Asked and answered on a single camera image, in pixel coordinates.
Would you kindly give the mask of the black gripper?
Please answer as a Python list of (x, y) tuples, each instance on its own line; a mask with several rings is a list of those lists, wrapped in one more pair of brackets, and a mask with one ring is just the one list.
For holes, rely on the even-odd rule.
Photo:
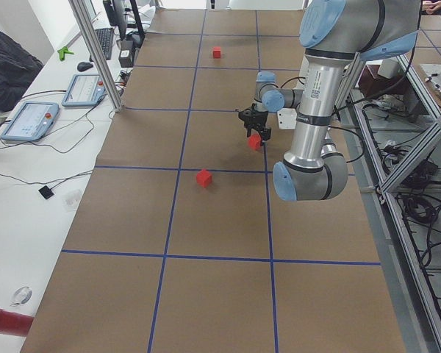
[(251, 132), (255, 130), (256, 132), (261, 133), (263, 143), (270, 140), (271, 128), (266, 127), (268, 119), (267, 111), (260, 111), (256, 108), (255, 104), (252, 104), (250, 107), (239, 111), (238, 118), (243, 122), (247, 137), (250, 137)]

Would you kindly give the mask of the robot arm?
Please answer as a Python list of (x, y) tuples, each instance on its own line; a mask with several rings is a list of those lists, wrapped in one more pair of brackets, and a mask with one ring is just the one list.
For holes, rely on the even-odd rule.
[(269, 71), (257, 74), (254, 101), (238, 113), (247, 132), (270, 138), (269, 113), (296, 111), (291, 147), (273, 167), (284, 201), (332, 199), (346, 186), (348, 168), (328, 128), (345, 67), (355, 57), (381, 60), (414, 48), (420, 1), (314, 1), (301, 21), (299, 40), (308, 62), (302, 89), (282, 89)]

